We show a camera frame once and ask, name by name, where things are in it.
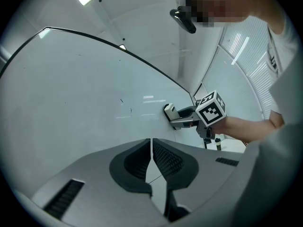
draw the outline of fiducial marker cube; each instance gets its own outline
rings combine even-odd
[[[202,98],[196,113],[208,127],[226,117],[225,102],[217,91],[214,91]]]

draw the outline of white wall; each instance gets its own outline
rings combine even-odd
[[[183,85],[194,94],[214,56],[223,27],[197,27],[195,34],[187,34],[186,48],[190,50],[183,66]]]
[[[6,61],[2,57],[0,57],[0,71],[4,67],[5,63],[6,63]]]
[[[12,55],[46,26],[68,28],[124,44],[177,80],[180,28],[169,15],[176,7],[177,0],[92,0],[86,6],[78,0],[25,0],[8,24],[0,46]]]
[[[233,59],[218,48],[207,75],[203,79],[207,91],[217,90],[225,102],[226,115],[245,120],[262,120],[261,107],[246,75]]]
[[[197,93],[195,94],[195,99],[198,100],[198,99],[202,99],[204,96],[207,95],[207,90],[206,88],[204,87],[203,84],[201,84],[201,87],[198,89]]]
[[[220,42],[232,58],[238,55],[237,64],[243,70],[256,94],[265,119],[271,111],[271,77],[268,73],[267,46],[269,42],[266,22],[249,16],[241,23],[226,26]]]
[[[145,138],[202,142],[194,127],[174,131],[163,113],[167,103],[192,105],[185,90],[84,36],[57,30],[36,36],[7,67],[0,88],[1,162],[27,197],[95,151]]]

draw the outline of white shirt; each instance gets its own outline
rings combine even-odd
[[[267,66],[272,79],[272,84],[275,83],[289,66],[296,52],[301,49],[300,37],[286,13],[284,13],[284,18],[284,30],[281,34],[276,35],[268,28],[270,41],[267,50]],[[273,98],[271,99],[271,110],[280,113]]]

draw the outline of person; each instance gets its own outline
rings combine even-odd
[[[214,22],[242,22],[248,16],[255,16],[265,21],[268,25],[269,35],[267,66],[272,83],[281,76],[295,54],[302,49],[294,26],[276,0],[189,1],[197,22],[199,22],[199,16],[211,17]],[[254,140],[262,140],[283,125],[283,116],[272,98],[268,120],[253,122],[227,116],[211,127],[213,133],[229,135],[249,143]]]

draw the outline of hand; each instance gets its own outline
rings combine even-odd
[[[221,119],[220,121],[214,123],[210,127],[212,128],[212,133],[213,134],[223,134],[224,129],[226,128],[226,118]]]

